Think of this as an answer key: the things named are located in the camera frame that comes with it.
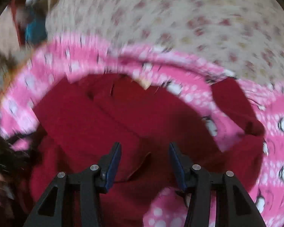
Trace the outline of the blue cloth pile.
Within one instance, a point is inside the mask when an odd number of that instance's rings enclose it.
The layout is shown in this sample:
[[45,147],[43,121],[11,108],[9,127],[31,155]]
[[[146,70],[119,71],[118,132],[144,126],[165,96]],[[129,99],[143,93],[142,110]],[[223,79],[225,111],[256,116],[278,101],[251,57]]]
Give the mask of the blue cloth pile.
[[47,39],[45,18],[39,16],[33,17],[25,27],[24,36],[25,42],[31,45],[38,45],[45,41]]

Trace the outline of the dark red fleece garment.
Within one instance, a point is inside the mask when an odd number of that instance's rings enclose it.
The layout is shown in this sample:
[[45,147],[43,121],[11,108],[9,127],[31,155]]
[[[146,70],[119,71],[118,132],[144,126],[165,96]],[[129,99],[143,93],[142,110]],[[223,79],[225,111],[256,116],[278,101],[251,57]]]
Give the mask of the dark red fleece garment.
[[231,170],[250,190],[263,160],[264,127],[232,78],[211,86],[214,103],[244,134],[220,150],[201,118],[162,87],[143,89],[128,76],[88,75],[78,82],[62,79],[33,111],[44,137],[29,189],[37,201],[57,173],[78,173],[122,146],[115,183],[101,197],[105,226],[141,226],[159,190],[176,186],[169,144],[210,172]]

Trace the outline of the pink penguin blanket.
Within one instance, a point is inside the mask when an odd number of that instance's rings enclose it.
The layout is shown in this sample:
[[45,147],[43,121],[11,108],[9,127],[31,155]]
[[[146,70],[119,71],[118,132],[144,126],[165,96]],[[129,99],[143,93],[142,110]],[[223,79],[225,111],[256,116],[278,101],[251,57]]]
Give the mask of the pink penguin blanket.
[[[33,111],[37,103],[62,79],[78,82],[88,75],[118,74],[130,77],[143,89],[162,87],[189,107],[200,111],[205,126],[221,151],[229,150],[244,131],[214,103],[211,86],[232,72],[203,58],[161,47],[131,45],[120,49],[97,36],[66,34],[38,48],[16,75],[0,105],[0,132],[9,137],[16,132],[40,131]],[[249,101],[265,133],[259,176],[250,190],[266,226],[284,225],[284,82],[262,86],[234,79]],[[26,177],[16,180],[15,199],[25,213],[36,201]],[[188,205],[179,195],[179,186],[159,190],[142,217],[141,226],[183,226]]]

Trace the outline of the floral beige bed sheet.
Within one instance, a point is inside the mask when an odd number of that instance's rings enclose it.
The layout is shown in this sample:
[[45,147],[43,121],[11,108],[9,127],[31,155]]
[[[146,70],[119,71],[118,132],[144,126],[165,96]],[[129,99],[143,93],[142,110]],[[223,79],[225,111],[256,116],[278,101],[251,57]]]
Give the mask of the floral beige bed sheet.
[[258,83],[284,80],[276,0],[58,0],[46,28],[49,37],[72,31],[193,53]]

